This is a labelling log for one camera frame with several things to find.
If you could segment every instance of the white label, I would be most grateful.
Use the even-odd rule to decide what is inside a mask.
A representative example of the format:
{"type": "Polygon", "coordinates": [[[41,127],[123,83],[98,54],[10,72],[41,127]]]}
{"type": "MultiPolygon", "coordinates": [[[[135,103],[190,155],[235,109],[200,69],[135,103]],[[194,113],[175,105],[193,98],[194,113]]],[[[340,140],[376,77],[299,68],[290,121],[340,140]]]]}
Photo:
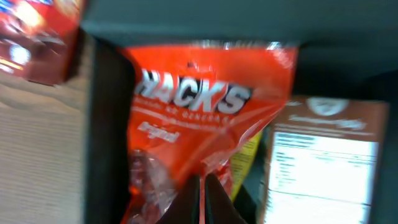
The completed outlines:
{"type": "Polygon", "coordinates": [[[12,61],[20,65],[25,65],[30,60],[30,52],[20,45],[10,47],[10,56],[12,61]]]}
{"type": "Polygon", "coordinates": [[[11,68],[9,68],[9,67],[7,67],[5,65],[2,65],[2,64],[0,64],[0,69],[5,71],[5,72],[8,72],[8,73],[14,73],[13,69],[11,69],[11,68]]]}
{"type": "Polygon", "coordinates": [[[148,138],[160,138],[168,142],[174,143],[177,138],[180,136],[180,133],[170,133],[167,132],[164,128],[158,128],[156,124],[150,125],[148,122],[142,122],[138,126],[138,130],[148,133],[148,138]]]}
{"type": "Polygon", "coordinates": [[[367,223],[377,143],[275,132],[264,223],[367,223]]]}

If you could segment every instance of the black divider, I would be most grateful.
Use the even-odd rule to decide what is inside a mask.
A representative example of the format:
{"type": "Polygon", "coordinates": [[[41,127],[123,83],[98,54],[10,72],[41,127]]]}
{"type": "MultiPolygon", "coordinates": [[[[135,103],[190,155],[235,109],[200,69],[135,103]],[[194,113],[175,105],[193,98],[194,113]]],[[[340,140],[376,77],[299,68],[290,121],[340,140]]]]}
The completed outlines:
{"type": "Polygon", "coordinates": [[[389,104],[386,135],[372,201],[371,224],[398,223],[398,70],[366,80],[359,91],[363,98],[389,104]]]}
{"type": "Polygon", "coordinates": [[[134,68],[114,47],[96,41],[88,107],[84,223],[117,224],[127,208],[127,120],[134,68]]]}

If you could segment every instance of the red box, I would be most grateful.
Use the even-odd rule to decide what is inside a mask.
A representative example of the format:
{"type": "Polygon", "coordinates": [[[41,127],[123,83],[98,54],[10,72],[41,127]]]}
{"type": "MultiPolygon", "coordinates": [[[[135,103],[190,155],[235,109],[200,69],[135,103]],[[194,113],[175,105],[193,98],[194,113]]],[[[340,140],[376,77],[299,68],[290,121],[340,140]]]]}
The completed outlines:
{"type": "Polygon", "coordinates": [[[78,34],[80,0],[0,0],[0,70],[64,81],[78,34]]]}

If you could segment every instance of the plastic packaging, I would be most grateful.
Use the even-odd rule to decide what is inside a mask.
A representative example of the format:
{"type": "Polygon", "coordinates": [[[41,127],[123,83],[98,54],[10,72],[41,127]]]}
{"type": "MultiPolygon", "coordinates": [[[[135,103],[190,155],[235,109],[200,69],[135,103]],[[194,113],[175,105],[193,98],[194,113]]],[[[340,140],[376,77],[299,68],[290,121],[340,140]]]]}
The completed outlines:
{"type": "MultiPolygon", "coordinates": [[[[233,177],[231,170],[231,161],[221,161],[220,165],[213,171],[220,184],[223,186],[223,190],[228,196],[231,195],[233,189],[233,177]]],[[[205,176],[200,178],[200,201],[199,201],[199,224],[205,224],[205,176]]]]}
{"type": "Polygon", "coordinates": [[[231,171],[233,179],[233,187],[231,200],[234,201],[243,181],[249,174],[250,168],[256,157],[257,149],[261,141],[262,131],[251,138],[242,149],[231,157],[231,171]]]}
{"type": "Polygon", "coordinates": [[[155,223],[189,175],[213,172],[282,109],[297,49],[206,40],[122,52],[136,68],[122,223],[155,223]]]}

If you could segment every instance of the dark background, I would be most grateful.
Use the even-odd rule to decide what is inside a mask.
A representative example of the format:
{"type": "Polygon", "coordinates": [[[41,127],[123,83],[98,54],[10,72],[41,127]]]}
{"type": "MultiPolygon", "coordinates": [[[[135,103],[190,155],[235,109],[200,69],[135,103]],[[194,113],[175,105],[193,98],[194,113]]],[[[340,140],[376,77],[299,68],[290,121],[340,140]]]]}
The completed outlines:
{"type": "MultiPolygon", "coordinates": [[[[299,43],[295,94],[390,103],[371,223],[398,223],[398,74],[392,72],[398,69],[398,1],[95,0],[81,24],[118,46],[197,39],[299,43]]],[[[117,223],[127,200],[123,158],[134,70],[108,45],[97,45],[94,60],[85,223],[117,223]]]]}

